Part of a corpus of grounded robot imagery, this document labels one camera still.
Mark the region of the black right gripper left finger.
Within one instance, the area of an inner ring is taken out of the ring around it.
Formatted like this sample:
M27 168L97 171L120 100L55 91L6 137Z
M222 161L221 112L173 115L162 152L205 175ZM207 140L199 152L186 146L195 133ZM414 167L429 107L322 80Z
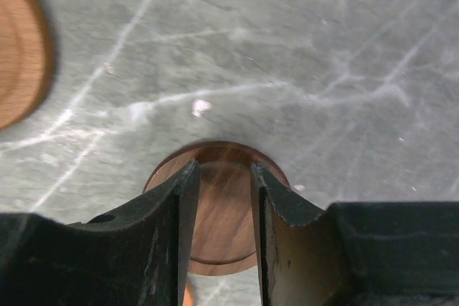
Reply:
M196 161L86 223L1 215L3 305L181 305L197 213Z

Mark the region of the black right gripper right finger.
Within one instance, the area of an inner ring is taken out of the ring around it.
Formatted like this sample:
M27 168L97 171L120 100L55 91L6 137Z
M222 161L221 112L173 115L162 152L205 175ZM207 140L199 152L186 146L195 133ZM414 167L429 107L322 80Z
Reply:
M458 204L344 202L321 209L251 167L264 305L344 305L362 292L458 294Z

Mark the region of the dark walnut wooden coaster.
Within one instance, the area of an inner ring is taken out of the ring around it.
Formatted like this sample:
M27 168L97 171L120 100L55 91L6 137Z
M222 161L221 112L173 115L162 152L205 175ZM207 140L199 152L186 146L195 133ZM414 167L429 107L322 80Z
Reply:
M186 145L165 158L146 182L150 190L190 160L200 165L199 204L189 272L222 276L257 264L250 195L250 166L261 162L284 185L289 181L274 160L260 151L230 141Z

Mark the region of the light orange wooden coaster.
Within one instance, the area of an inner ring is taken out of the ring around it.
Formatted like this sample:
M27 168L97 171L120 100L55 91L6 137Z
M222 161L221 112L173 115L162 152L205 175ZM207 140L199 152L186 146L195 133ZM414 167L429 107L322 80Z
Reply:
M55 65L55 44L39 0L1 0L2 129L44 101Z

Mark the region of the yellow plastic tray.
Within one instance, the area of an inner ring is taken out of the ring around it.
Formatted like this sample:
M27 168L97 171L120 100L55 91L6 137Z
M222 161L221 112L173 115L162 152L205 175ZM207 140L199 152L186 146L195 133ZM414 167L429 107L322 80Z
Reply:
M194 306L194 294L192 286L189 282L186 283L186 287L184 290L184 299L183 299L183 306Z

